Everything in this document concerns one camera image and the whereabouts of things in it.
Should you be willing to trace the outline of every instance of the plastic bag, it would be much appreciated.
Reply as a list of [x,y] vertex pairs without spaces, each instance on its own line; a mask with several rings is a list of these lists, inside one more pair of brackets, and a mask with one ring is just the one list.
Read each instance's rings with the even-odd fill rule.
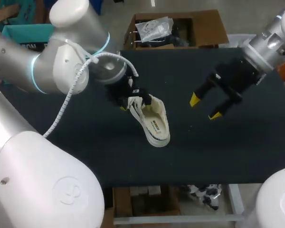
[[164,17],[148,22],[135,24],[142,43],[166,37],[171,34],[173,19]]

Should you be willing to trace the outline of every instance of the black and white shoe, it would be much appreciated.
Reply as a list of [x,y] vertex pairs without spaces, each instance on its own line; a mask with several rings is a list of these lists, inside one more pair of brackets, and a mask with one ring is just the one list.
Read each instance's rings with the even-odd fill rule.
[[151,105],[145,105],[139,96],[128,98],[128,108],[141,124],[148,142],[155,147],[164,147],[170,141],[169,124],[162,100],[150,95]]

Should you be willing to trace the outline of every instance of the white cable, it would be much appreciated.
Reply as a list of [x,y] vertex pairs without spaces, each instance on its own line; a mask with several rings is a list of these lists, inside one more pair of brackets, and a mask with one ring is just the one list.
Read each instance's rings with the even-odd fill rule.
[[117,55],[117,54],[112,54],[112,53],[109,53],[109,52],[101,52],[99,54],[96,54],[94,55],[93,58],[90,58],[88,59],[83,65],[82,67],[80,68],[80,70],[78,71],[78,73],[76,74],[75,76],[75,79],[74,79],[74,83],[73,85],[71,86],[71,88],[69,89],[67,95],[66,95],[66,98],[65,98],[65,101],[63,102],[59,112],[58,112],[58,115],[55,119],[55,121],[52,123],[52,125],[50,126],[50,128],[47,130],[47,132],[45,132],[43,134],[43,137],[44,138],[47,138],[52,132],[53,130],[56,128],[57,124],[59,123],[63,113],[65,112],[65,109],[72,97],[72,94],[73,94],[73,91],[74,91],[74,88],[75,86],[77,85],[77,82],[78,80],[80,79],[81,75],[83,74],[83,72],[85,71],[85,69],[89,66],[90,63],[94,62],[94,63],[98,63],[99,59],[98,57],[102,57],[102,56],[110,56],[110,57],[114,57],[114,58],[117,58],[117,59],[120,59],[122,60],[123,62],[125,62],[130,68],[131,70],[133,71],[133,75],[135,77],[138,77],[138,73],[134,67],[134,65],[126,58],[120,56],[120,55]]

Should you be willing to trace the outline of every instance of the shoe insole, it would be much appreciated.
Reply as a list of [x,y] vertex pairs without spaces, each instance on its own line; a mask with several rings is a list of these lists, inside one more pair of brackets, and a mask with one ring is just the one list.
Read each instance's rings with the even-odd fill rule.
[[163,139],[166,134],[166,127],[158,113],[148,110],[146,107],[142,109],[142,113],[145,116],[146,127],[150,133],[156,138]]

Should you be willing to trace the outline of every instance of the teal box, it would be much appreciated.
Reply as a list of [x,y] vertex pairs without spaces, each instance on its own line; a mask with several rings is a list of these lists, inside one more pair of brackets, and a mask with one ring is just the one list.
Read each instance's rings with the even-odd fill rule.
[[6,25],[2,36],[28,49],[40,52],[47,46],[53,31],[54,26],[51,24]]
[[1,0],[0,9],[3,7],[18,3],[20,11],[17,17],[8,18],[0,22],[0,31],[5,25],[27,25],[34,23],[34,16],[36,11],[36,3],[34,0]]

